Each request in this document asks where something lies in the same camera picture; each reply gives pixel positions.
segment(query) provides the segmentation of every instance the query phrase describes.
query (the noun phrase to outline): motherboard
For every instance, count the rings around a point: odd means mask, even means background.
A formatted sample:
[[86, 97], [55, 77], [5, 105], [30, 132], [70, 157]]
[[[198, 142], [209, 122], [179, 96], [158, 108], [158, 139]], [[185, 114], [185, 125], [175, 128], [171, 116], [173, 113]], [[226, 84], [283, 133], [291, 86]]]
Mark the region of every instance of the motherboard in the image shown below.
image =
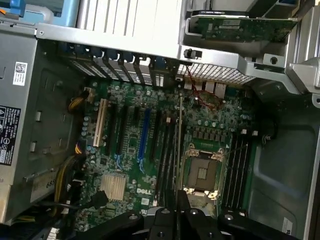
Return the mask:
[[[128, 210], [146, 216], [152, 207], [174, 208], [176, 189], [186, 191], [193, 207], [216, 217], [229, 203], [224, 195], [234, 196], [232, 188], [250, 177], [247, 153], [241, 165], [228, 166], [230, 157], [249, 151], [247, 142], [233, 142], [235, 136], [249, 139], [256, 134], [254, 101], [246, 89], [214, 82], [161, 89], [94, 80], [85, 89], [89, 96], [79, 139], [86, 154], [80, 203], [97, 191], [105, 191], [109, 202], [98, 210], [79, 211], [78, 231]], [[236, 178], [232, 169], [237, 169]]]

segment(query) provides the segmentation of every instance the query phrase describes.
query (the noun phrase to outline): heatsink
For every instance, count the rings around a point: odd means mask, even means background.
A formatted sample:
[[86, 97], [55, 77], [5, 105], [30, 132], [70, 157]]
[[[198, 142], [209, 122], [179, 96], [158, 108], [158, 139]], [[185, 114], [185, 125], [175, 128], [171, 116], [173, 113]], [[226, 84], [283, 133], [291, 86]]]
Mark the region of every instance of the heatsink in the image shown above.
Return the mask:
[[104, 191], [110, 200], [122, 201], [126, 188], [126, 178], [105, 174], [102, 176], [100, 190]]

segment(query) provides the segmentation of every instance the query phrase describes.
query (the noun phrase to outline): barcode label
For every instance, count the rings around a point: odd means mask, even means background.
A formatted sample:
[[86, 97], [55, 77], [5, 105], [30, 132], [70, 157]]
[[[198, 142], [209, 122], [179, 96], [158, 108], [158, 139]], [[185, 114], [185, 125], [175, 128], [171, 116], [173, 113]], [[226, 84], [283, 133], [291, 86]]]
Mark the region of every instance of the barcode label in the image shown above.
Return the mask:
[[223, 20], [223, 24], [222, 25], [239, 26], [240, 22], [241, 22], [241, 20], [226, 19], [226, 20]]
[[27, 67], [26, 62], [15, 63], [13, 85], [24, 86], [26, 84]]
[[0, 163], [2, 164], [5, 163], [6, 155], [7, 155], [7, 151], [2, 149], [0, 153]]

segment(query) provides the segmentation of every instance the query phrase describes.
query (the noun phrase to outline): warning label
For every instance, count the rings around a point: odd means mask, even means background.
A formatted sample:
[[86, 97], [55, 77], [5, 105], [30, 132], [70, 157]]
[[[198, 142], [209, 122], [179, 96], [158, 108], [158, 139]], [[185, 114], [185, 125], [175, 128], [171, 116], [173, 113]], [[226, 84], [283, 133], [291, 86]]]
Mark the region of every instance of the warning label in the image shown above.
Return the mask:
[[21, 109], [0, 106], [0, 165], [11, 166]]

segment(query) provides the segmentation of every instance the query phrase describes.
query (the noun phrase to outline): green circuit board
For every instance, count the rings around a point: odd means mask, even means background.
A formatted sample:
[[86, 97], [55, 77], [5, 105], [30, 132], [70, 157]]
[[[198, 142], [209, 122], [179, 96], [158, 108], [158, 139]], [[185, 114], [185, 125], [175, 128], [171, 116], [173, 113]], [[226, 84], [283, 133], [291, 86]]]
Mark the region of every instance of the green circuit board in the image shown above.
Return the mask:
[[206, 40], [230, 42], [283, 42], [297, 24], [295, 19], [202, 17], [197, 32]]
[[[145, 216], [148, 209], [162, 205], [157, 196], [160, 189], [157, 185], [159, 163], [164, 158], [164, 151], [172, 150], [172, 144], [168, 143], [170, 136], [174, 137], [175, 127], [167, 127], [167, 123], [177, 124], [180, 96], [183, 99], [184, 125], [182, 154], [190, 144], [209, 153], [219, 149], [228, 151], [231, 133], [239, 128], [250, 128], [254, 121], [252, 100], [245, 97], [244, 89], [227, 87], [222, 106], [212, 110], [199, 104], [191, 90], [181, 88], [155, 89], [117, 81], [92, 81], [89, 87], [94, 90], [94, 99], [86, 103], [79, 139], [85, 144], [87, 155], [80, 203], [88, 202], [90, 196], [99, 190], [107, 193], [110, 202], [98, 210], [80, 211], [76, 217], [78, 231], [86, 231], [128, 210], [136, 210]], [[201, 98], [206, 103], [217, 104], [210, 94], [201, 94]], [[103, 143], [94, 147], [101, 99], [108, 100]], [[139, 159], [141, 149], [143, 158]], [[171, 161], [174, 158], [173, 154], [167, 156]], [[217, 187], [223, 186], [225, 164], [221, 162], [216, 168]], [[188, 180], [190, 165], [187, 160], [184, 181]], [[169, 177], [164, 171], [161, 179]]]

